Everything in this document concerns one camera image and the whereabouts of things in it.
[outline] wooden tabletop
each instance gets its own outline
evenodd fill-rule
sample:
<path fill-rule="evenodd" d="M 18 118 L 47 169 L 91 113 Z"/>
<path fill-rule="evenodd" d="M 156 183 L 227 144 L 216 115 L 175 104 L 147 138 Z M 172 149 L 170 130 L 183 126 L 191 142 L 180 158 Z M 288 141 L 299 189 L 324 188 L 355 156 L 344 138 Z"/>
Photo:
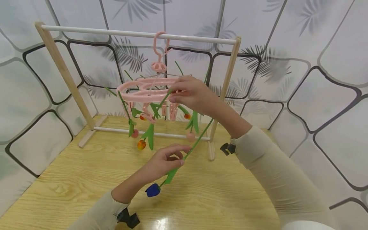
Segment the wooden tabletop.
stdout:
<path fill-rule="evenodd" d="M 146 130 L 147 121 L 136 121 L 139 130 Z M 127 120 L 109 117 L 102 126 L 127 128 Z M 184 122 L 158 121 L 155 132 L 185 135 L 185 126 Z M 127 134 L 104 131 L 98 131 L 81 149 L 78 142 L 86 132 L 84 128 L 0 218 L 1 230 L 66 229 L 154 153 L 148 144 L 139 151 L 138 139 Z M 228 141 L 229 135 L 218 126 L 215 161 L 208 160 L 208 144 L 201 141 L 158 196 L 148 198 L 143 188 L 129 206 L 129 212 L 137 212 L 141 221 L 135 229 L 279 229 L 276 211 L 258 181 L 236 156 L 219 150 Z M 171 143 L 188 144 L 155 137 L 154 151 Z M 128 227 L 119 223 L 116 229 Z"/>

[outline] right hand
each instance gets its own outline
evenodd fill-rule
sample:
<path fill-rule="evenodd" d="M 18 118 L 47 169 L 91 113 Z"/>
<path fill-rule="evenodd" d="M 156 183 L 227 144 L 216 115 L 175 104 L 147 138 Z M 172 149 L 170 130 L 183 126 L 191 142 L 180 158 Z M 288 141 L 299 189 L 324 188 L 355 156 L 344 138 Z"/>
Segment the right hand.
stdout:
<path fill-rule="evenodd" d="M 180 103 L 201 114 L 214 117 L 216 110 L 223 104 L 201 80 L 192 76 L 179 77 L 170 87 L 171 103 Z"/>

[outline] green felt leaf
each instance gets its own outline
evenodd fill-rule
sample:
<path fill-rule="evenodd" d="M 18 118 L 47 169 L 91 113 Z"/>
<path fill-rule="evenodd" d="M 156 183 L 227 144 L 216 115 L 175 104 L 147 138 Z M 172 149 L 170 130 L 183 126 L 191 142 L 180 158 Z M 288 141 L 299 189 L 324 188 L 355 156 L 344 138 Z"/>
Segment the green felt leaf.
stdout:
<path fill-rule="evenodd" d="M 176 172 L 178 171 L 179 168 L 173 169 L 171 170 L 168 174 L 167 174 L 167 178 L 165 180 L 165 184 L 170 184 L 171 181 L 173 180 Z"/>
<path fill-rule="evenodd" d="M 149 145 L 149 148 L 153 150 L 153 131 L 152 131 L 152 135 L 148 136 L 148 145 Z"/>
<path fill-rule="evenodd" d="M 189 114 L 188 110 L 186 110 L 183 106 L 178 105 L 178 108 L 183 111 L 184 114 Z"/>
<path fill-rule="evenodd" d="M 134 132 L 134 125 L 132 123 L 129 123 L 129 135 L 128 137 L 131 137 Z"/>
<path fill-rule="evenodd" d="M 148 145 L 153 150 L 153 124 L 150 124 L 145 133 L 141 136 L 142 139 L 148 138 Z"/>
<path fill-rule="evenodd" d="M 137 123 L 133 121 L 132 119 L 130 119 L 129 124 L 137 125 Z"/>
<path fill-rule="evenodd" d="M 153 110 L 153 118 L 161 117 L 160 114 L 159 114 L 159 110 L 158 110 L 158 106 L 159 105 L 156 105 L 154 103 L 151 103 L 150 106 L 151 106 L 151 108 Z"/>
<path fill-rule="evenodd" d="M 133 117 L 137 116 L 137 114 L 141 114 L 142 113 L 142 111 L 140 111 L 140 110 L 138 110 L 138 109 L 136 109 L 134 107 L 132 107 L 131 110 L 132 110 L 132 116 Z"/>
<path fill-rule="evenodd" d="M 193 121 L 192 121 L 192 119 L 190 119 L 190 121 L 188 122 L 188 125 L 187 125 L 187 127 L 185 128 L 185 130 L 187 130 L 187 129 L 189 129 L 190 127 L 192 127 L 193 126 Z"/>
<path fill-rule="evenodd" d="M 199 127 L 198 127 L 198 113 L 196 111 L 193 111 L 192 117 L 193 121 L 193 127 L 196 133 L 199 133 Z"/>

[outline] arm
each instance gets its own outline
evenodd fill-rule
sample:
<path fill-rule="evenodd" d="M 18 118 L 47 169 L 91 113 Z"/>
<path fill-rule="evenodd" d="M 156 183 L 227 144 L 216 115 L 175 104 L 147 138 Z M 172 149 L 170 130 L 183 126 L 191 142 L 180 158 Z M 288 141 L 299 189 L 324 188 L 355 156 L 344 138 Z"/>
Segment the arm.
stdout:
<path fill-rule="evenodd" d="M 231 135 L 239 161 L 270 197 L 280 225 L 308 220 L 337 229 L 317 188 L 298 166 L 262 130 L 252 127 L 230 106 L 223 103 L 219 107 L 215 119 Z"/>
<path fill-rule="evenodd" d="M 128 207 L 137 192 L 172 169 L 181 167 L 184 161 L 180 151 L 188 153 L 190 149 L 189 145 L 178 144 L 159 149 L 137 172 L 112 191 L 105 193 L 93 207 L 69 227 L 69 230 L 115 229 L 117 215 Z"/>
<path fill-rule="evenodd" d="M 228 131 L 232 144 L 236 145 L 237 158 L 265 189 L 283 229 L 299 230 L 318 223 L 324 224 L 324 229 L 337 229 L 317 188 L 263 131 L 252 127 L 200 80 L 181 77 L 171 90 L 171 102 L 182 103 L 216 119 Z M 310 223 L 294 226 L 302 220 Z"/>

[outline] wooden base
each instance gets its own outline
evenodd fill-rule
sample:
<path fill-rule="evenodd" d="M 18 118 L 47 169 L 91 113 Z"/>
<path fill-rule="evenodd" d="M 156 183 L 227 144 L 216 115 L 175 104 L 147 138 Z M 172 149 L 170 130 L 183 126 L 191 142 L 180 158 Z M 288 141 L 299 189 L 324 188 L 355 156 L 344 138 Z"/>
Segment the wooden base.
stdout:
<path fill-rule="evenodd" d="M 104 115 L 103 117 L 101 117 L 97 122 L 96 122 L 96 126 L 100 127 L 102 125 L 102 123 L 106 120 L 107 115 Z M 84 146 L 86 146 L 86 144 L 89 142 L 89 140 L 93 137 L 93 135 L 97 132 L 97 130 L 89 130 L 88 133 L 81 139 L 81 141 L 79 142 L 78 146 L 80 148 L 84 148 Z"/>
<path fill-rule="evenodd" d="M 211 130 L 212 130 L 212 126 L 210 126 L 207 129 L 207 136 L 208 137 L 210 137 L 210 135 L 211 135 Z M 208 159 L 210 161 L 215 160 L 215 145 L 214 145 L 213 141 L 211 141 L 211 140 L 208 141 Z"/>

